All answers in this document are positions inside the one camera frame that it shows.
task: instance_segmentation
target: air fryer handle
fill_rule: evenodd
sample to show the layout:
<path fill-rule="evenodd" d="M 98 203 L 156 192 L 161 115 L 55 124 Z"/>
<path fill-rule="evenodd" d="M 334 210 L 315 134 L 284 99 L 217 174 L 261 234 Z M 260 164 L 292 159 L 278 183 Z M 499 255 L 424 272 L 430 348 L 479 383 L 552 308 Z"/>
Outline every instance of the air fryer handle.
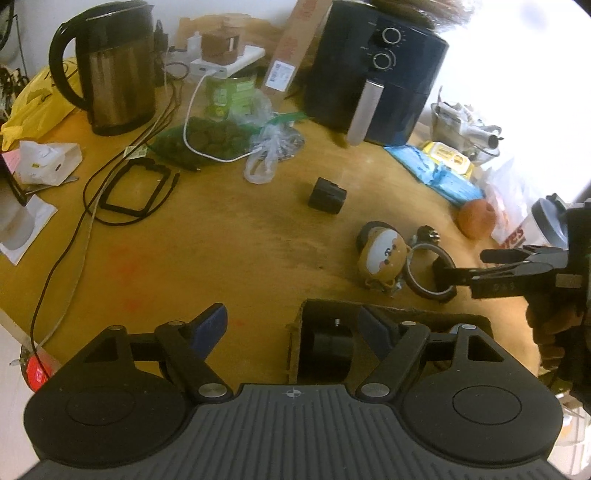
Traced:
<path fill-rule="evenodd" d="M 351 120 L 351 126 L 347 132 L 347 143 L 349 145 L 359 145 L 365 140 L 365 135 L 368 133 L 383 91 L 383 85 L 371 80 L 365 81 L 361 98 L 359 98 L 359 103 L 357 104 L 357 110 L 355 110 L 355 114 Z"/>

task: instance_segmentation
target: blue package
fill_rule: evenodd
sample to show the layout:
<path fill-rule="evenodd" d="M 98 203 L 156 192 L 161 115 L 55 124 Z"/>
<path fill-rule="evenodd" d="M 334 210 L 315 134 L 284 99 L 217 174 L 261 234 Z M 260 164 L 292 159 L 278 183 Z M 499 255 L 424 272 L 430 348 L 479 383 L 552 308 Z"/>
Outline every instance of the blue package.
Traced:
<path fill-rule="evenodd" d="M 453 206 L 459 208 L 470 200 L 484 198 L 480 188 L 445 165 L 435 163 L 418 148 L 410 145 L 384 148 L 418 181 L 435 190 Z"/>

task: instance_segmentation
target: white bag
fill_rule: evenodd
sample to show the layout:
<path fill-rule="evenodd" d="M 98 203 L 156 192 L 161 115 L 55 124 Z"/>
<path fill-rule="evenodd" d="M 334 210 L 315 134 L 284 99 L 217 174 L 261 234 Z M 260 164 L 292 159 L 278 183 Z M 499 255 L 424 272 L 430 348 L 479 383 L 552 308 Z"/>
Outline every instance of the white bag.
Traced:
<path fill-rule="evenodd" d="M 58 186 L 82 161 L 75 143 L 38 144 L 22 140 L 17 175 L 22 183 Z"/>

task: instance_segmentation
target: cable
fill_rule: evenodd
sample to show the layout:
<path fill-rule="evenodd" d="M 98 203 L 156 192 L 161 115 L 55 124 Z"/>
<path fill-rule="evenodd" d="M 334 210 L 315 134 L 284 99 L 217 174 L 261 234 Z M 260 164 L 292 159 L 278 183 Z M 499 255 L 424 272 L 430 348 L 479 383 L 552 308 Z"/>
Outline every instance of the cable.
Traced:
<path fill-rule="evenodd" d="M 134 150 L 132 150 L 132 152 L 133 152 L 133 151 L 135 151 L 135 150 L 136 150 L 136 149 L 137 149 L 137 148 L 138 148 L 138 147 L 139 147 L 139 146 L 140 146 L 142 143 L 146 143 L 146 142 L 147 142 L 148 140 L 150 140 L 150 139 L 151 139 L 153 136 L 157 135 L 158 133 L 160 133 L 160 131 L 162 131 L 164 128 L 166 128 L 168 125 L 170 125 L 170 123 L 171 123 L 171 121 L 172 121 L 172 115 L 173 115 L 173 114 L 174 114 L 174 113 L 177 111 L 178 107 L 180 106 L 180 99 L 181 99 L 181 93 L 182 93 L 182 85 L 181 85 L 181 88 L 179 89 L 179 95 L 178 95 L 178 96 L 177 96 L 176 86 L 175 86 L 174 84 L 172 84 L 172 87 L 173 87 L 173 94 L 171 95 L 170 101 L 169 101 L 169 103 L 168 103 L 167 107 L 165 108 L 165 110 L 163 111 L 163 113 L 166 113 L 166 111 L 167 111 L 167 110 L 170 108 L 170 106 L 172 105 L 173 98 L 174 98 L 174 100 L 175 100 L 175 105 L 173 106 L 173 109 L 172 109 L 170 112 L 166 113 L 166 115 L 164 115 L 164 116 L 162 116 L 162 115 L 161 115 L 161 116 L 159 117 L 159 119 L 158 119 L 158 120 L 156 120 L 156 122 L 155 122 L 155 123 L 152 125 L 152 128 L 150 129 L 150 131 L 149 131 L 149 132 L 148 132 L 148 134 L 146 135 L 146 139 L 144 139 L 144 140 L 143 140 L 143 141 L 142 141 L 140 144 L 138 144 L 138 145 L 137 145 L 137 146 L 134 148 Z M 163 124 L 162 124 L 161 126 L 159 126 L 159 127 L 158 127 L 158 131 L 157 131 L 157 132 L 156 132 L 154 135 L 150 136 L 150 135 L 151 135 L 151 133 L 152 133 L 152 132 L 153 132 L 153 130 L 154 130 L 154 127 L 155 127 L 155 125 L 157 124 L 157 122 L 159 122 L 159 121 L 160 121 L 160 119 L 162 120 Z M 122 159 L 121 161 L 119 161 L 119 162 L 118 162 L 118 163 L 117 163 L 117 164 L 116 164 L 116 165 L 115 165 L 115 166 L 114 166 L 114 167 L 111 169 L 111 171 L 110 171 L 110 172 L 109 172 L 109 174 L 107 175 L 107 178 L 105 178 L 105 179 L 103 180 L 103 182 L 101 183 L 101 185 L 100 185 L 100 187 L 99 187 L 99 190 L 100 190 L 100 189 L 102 189 L 102 188 L 103 188 L 103 186 L 107 184 L 107 180 L 108 180 L 108 178 L 110 177 L 110 175 L 111 175 L 112 173 L 114 173 L 114 172 L 115 172 L 115 171 L 116 171 L 116 170 L 117 170 L 117 169 L 118 169 L 118 168 L 119 168 L 119 167 L 120 167 L 120 166 L 123 164 L 123 162 L 124 162 L 125 160 L 126 160 L 126 158 Z M 93 180 L 93 179 L 94 179 L 94 178 L 95 178 L 95 177 L 96 177 L 96 176 L 97 176 L 97 175 L 98 175 L 98 174 L 99 174 L 99 173 L 100 173 L 100 172 L 101 172 L 101 171 L 102 171 L 104 168 L 106 168 L 108 165 L 110 165 L 110 163 L 112 163 L 113 161 L 114 161 L 114 159 L 113 159 L 111 162 L 109 162 L 109 163 L 105 164 L 105 165 L 104 165 L 104 166 L 103 166 L 103 167 L 102 167 L 100 170 L 98 170 L 97 172 L 95 172 L 95 173 L 94 173 L 94 174 L 93 174 L 93 175 L 92 175 L 92 176 L 91 176 L 91 177 L 88 179 L 88 181 L 86 182 L 86 185 L 84 186 L 84 189 L 83 189 L 83 191 L 82 191 L 82 202 L 83 202 L 83 204 L 84 204 L 85 212 L 86 212 L 86 213 L 88 213 L 88 214 L 90 214 L 90 213 L 91 213 L 91 212 L 90 212 L 90 204 L 92 204 L 92 202 L 93 202 L 93 200 L 91 200 L 91 201 L 90 201 L 90 202 L 88 202 L 88 203 L 86 202 L 86 191 L 87 191 L 87 189 L 88 189 L 88 187 L 89 187 L 89 185 L 90 185 L 90 182 L 91 182 L 91 181 L 92 181 L 92 180 Z M 170 194 L 172 193 L 172 189 L 174 189 L 174 187 L 176 187 L 176 184 L 177 184 L 177 182 L 178 182 L 178 177 L 179 177 L 179 176 L 180 176 L 180 174 L 179 174 L 179 173 L 177 173 L 177 174 L 175 175 L 175 177 L 173 178 L 173 185 L 171 186 L 171 190 L 169 190 L 169 193 L 167 193 L 167 195 L 166 195 L 165 199 L 163 199 L 163 201 L 165 201 L 165 200 L 166 200 L 166 199 L 167 199 L 167 198 L 170 196 Z M 152 215 L 152 213 L 154 213 L 156 209 L 160 208 L 160 207 L 161 207 L 161 204 L 163 203 L 163 201 L 162 201 L 160 204 L 156 205 L 156 207 L 155 207 L 155 208 L 153 208 L 153 209 L 150 211 L 149 215 Z M 134 220 L 131 220 L 131 221 L 129 221 L 129 222 L 118 222 L 118 223 L 117 223 L 117 222 L 108 222 L 108 221 L 106 221 L 106 220 L 103 220 L 103 219 L 101 219 L 101 218 L 99 218 L 99 217 L 95 217 L 95 220 L 96 220 L 97 222 L 99 222 L 99 223 L 101 223 L 101 224 L 103 224 L 103 225 L 107 225 L 107 226 L 128 226 L 128 225 L 133 225 L 133 224 L 135 224 L 135 223 L 138 223 L 139 221 L 143 220 L 143 219 L 144 219 L 144 218 L 146 218 L 147 216 L 145 216 L 145 217 L 142 217 L 142 218 L 139 218 L 139 219 L 134 219 Z"/>
<path fill-rule="evenodd" d="M 172 75 L 171 73 L 169 73 L 169 75 L 171 77 L 173 77 L 175 80 L 184 80 L 191 73 L 191 68 L 189 67 L 189 65 L 187 65 L 186 63 L 183 63 L 182 61 L 170 61 L 166 65 L 164 65 L 164 68 L 170 67 L 172 65 L 182 65 L 183 67 L 185 67 L 187 69 L 187 73 L 185 73 L 185 75 L 183 75 L 182 77 L 175 77 L 174 75 Z"/>
<path fill-rule="evenodd" d="M 173 110 L 166 113 L 167 110 L 169 110 L 170 106 L 172 105 L 173 102 L 173 97 L 174 100 L 176 102 L 176 105 L 174 106 Z M 94 223 L 94 220 L 96 219 L 96 209 L 98 208 L 98 200 L 100 198 L 100 195 L 103 193 L 108 180 L 111 178 L 111 175 L 113 175 L 113 173 L 115 172 L 115 170 L 118 168 L 118 166 L 120 166 L 125 160 L 127 160 L 127 158 L 134 152 L 136 151 L 143 143 L 149 141 L 153 136 L 159 134 L 164 128 L 166 128 L 168 126 L 168 124 L 170 124 L 170 121 L 172 120 L 172 114 L 174 114 L 174 112 L 176 111 L 176 109 L 178 109 L 178 104 L 179 104 L 180 98 L 176 97 L 176 89 L 174 88 L 174 84 L 173 84 L 173 95 L 171 96 L 171 99 L 168 103 L 168 105 L 166 106 L 166 108 L 163 110 L 163 112 L 161 113 L 161 115 L 158 117 L 158 119 L 150 125 L 150 127 L 146 128 L 138 137 L 136 137 L 136 139 L 132 142 L 132 144 L 136 144 L 137 145 L 127 154 L 125 154 L 122 158 L 121 161 L 119 161 L 117 163 L 117 165 L 111 169 L 111 171 L 108 173 L 108 175 L 106 176 L 106 178 L 104 179 L 104 181 L 102 182 L 102 184 L 100 185 L 99 190 L 93 195 L 93 197 L 91 198 L 89 204 L 86 204 L 86 200 L 85 200 L 85 194 L 86 194 L 86 190 L 88 188 L 88 185 L 90 184 L 90 182 L 101 172 L 103 171 L 105 168 L 107 168 L 108 165 L 112 164 L 119 156 L 121 156 L 124 152 L 121 151 L 119 152 L 116 156 L 114 156 L 111 160 L 109 160 L 105 165 L 103 165 L 99 170 L 97 170 L 91 177 L 90 179 L 86 182 L 84 191 L 83 191 L 83 203 L 85 205 L 85 209 L 84 212 L 82 212 L 82 215 L 80 216 L 80 219 L 78 220 L 78 224 L 76 225 L 76 228 L 74 229 L 74 233 L 72 235 L 72 238 L 70 239 L 70 242 L 68 243 L 68 245 L 66 246 L 65 250 L 62 252 L 62 254 L 60 255 L 60 257 L 58 258 L 58 260 L 54 263 L 54 265 L 52 266 L 45 284 L 43 285 L 43 289 L 41 291 L 41 295 L 39 297 L 39 300 L 37 302 L 37 306 L 35 307 L 35 311 L 33 313 L 33 318 L 31 319 L 31 327 L 30 327 L 30 331 L 29 331 L 29 338 L 31 341 L 31 348 L 33 350 L 33 355 L 35 356 L 35 358 L 37 359 L 37 362 L 39 363 L 39 366 L 41 368 L 41 370 L 43 371 L 44 375 L 49 378 L 50 375 L 48 374 L 43 362 L 41 361 L 41 358 L 39 357 L 39 353 L 38 353 L 38 349 L 45 344 L 50 338 L 51 336 L 55 333 L 55 331 L 57 330 L 57 328 L 60 326 L 62 320 L 64 319 L 64 317 L 67 314 L 67 311 L 72 303 L 74 294 L 76 292 L 78 283 L 80 281 L 80 278 L 82 276 L 82 271 L 84 268 L 84 263 L 86 260 L 86 252 L 87 252 L 87 248 L 88 248 L 88 244 L 90 242 L 90 234 L 92 231 L 92 225 Z M 157 131 L 154 132 L 154 129 L 156 128 L 156 126 L 158 125 L 158 123 L 160 121 L 163 121 L 162 125 L 159 125 L 157 128 Z M 173 182 L 178 181 L 178 174 L 175 176 L 175 179 L 173 179 Z M 162 206 L 162 204 L 164 203 L 165 199 L 163 199 L 158 205 L 157 207 L 155 207 L 154 209 L 152 209 L 150 215 L 152 213 L 155 212 L 155 210 L 157 210 L 158 208 L 160 208 Z M 70 296 L 70 299 L 67 302 L 66 305 L 66 309 L 64 310 L 64 313 L 62 315 L 61 318 L 59 318 L 58 322 L 56 323 L 56 325 L 52 328 L 52 330 L 50 330 L 50 332 L 48 333 L 48 335 L 45 336 L 45 338 L 42 340 L 42 343 L 39 344 L 39 346 L 35 345 L 35 337 L 34 337 L 34 332 L 35 332 L 35 324 L 37 322 L 37 318 L 39 315 L 39 311 L 41 309 L 41 305 L 43 304 L 43 300 L 45 298 L 45 295 L 47 293 L 47 289 L 49 287 L 49 284 L 51 282 L 51 279 L 53 278 L 53 274 L 55 273 L 57 267 L 61 264 L 61 262 L 64 260 L 64 258 L 66 257 L 66 255 L 70 252 L 70 250 L 72 249 L 72 246 L 76 240 L 76 237 L 78 236 L 78 233 L 80 231 L 80 227 L 82 226 L 82 223 L 84 221 L 84 218 L 86 216 L 88 212 L 88 206 L 92 205 L 93 202 L 95 202 L 95 206 L 92 212 L 90 212 L 91 214 L 91 219 L 90 219 L 90 226 L 89 226 L 89 233 L 87 236 L 87 243 L 85 245 L 85 253 L 84 253 L 84 257 L 83 257 L 83 261 L 82 261 L 82 266 L 78 275 L 78 278 L 74 284 L 74 288 L 72 289 L 72 294 Z"/>
<path fill-rule="evenodd" d="M 201 155 L 202 157 L 205 158 L 209 158 L 210 160 L 215 160 L 218 161 L 220 163 L 232 163 L 235 162 L 236 160 L 241 160 L 243 158 L 249 157 L 250 155 L 252 155 L 253 153 L 259 152 L 262 150 L 261 147 L 254 149 L 253 151 L 249 152 L 249 153 L 245 153 L 244 155 L 240 155 L 239 157 L 233 158 L 231 160 L 224 160 L 222 158 L 217 158 L 217 157 L 212 157 L 211 155 L 207 155 L 206 153 L 200 152 L 198 150 L 195 150 L 190 144 L 189 141 L 187 140 L 187 127 L 189 125 L 189 117 L 191 116 L 191 107 L 193 106 L 193 102 L 195 101 L 195 97 L 197 96 L 197 92 L 199 91 L 199 88 L 201 87 L 201 84 L 203 83 L 203 81 L 207 78 L 207 77 L 211 77 L 213 75 L 215 75 L 217 72 L 215 70 L 208 70 L 205 72 L 205 74 L 201 77 L 201 79 L 199 80 L 199 82 L 197 82 L 197 86 L 195 87 L 195 90 L 193 91 L 193 95 L 191 96 L 191 100 L 189 102 L 189 106 L 187 107 L 187 115 L 185 116 L 185 121 L 184 121 L 184 125 L 183 125 L 183 141 L 185 146 L 192 151 L 193 153 L 196 153 L 197 155 Z"/>
<path fill-rule="evenodd" d="M 27 73 L 27 64 L 25 63 L 25 56 L 22 54 L 21 27 L 18 25 L 18 14 L 17 15 L 14 15 L 14 18 L 17 21 L 18 49 L 21 52 L 22 69 L 25 71 L 25 77 L 27 77 L 27 80 L 28 80 L 29 79 L 29 74 Z"/>

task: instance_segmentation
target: cardboard box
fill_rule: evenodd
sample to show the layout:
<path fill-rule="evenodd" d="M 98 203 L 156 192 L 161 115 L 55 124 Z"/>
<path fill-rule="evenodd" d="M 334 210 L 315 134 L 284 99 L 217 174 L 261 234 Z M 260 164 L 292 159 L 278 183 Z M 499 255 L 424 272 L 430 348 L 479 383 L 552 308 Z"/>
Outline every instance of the cardboard box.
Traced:
<path fill-rule="evenodd" d="M 269 65 L 261 90 L 277 109 L 322 23 L 332 0 L 298 0 Z"/>

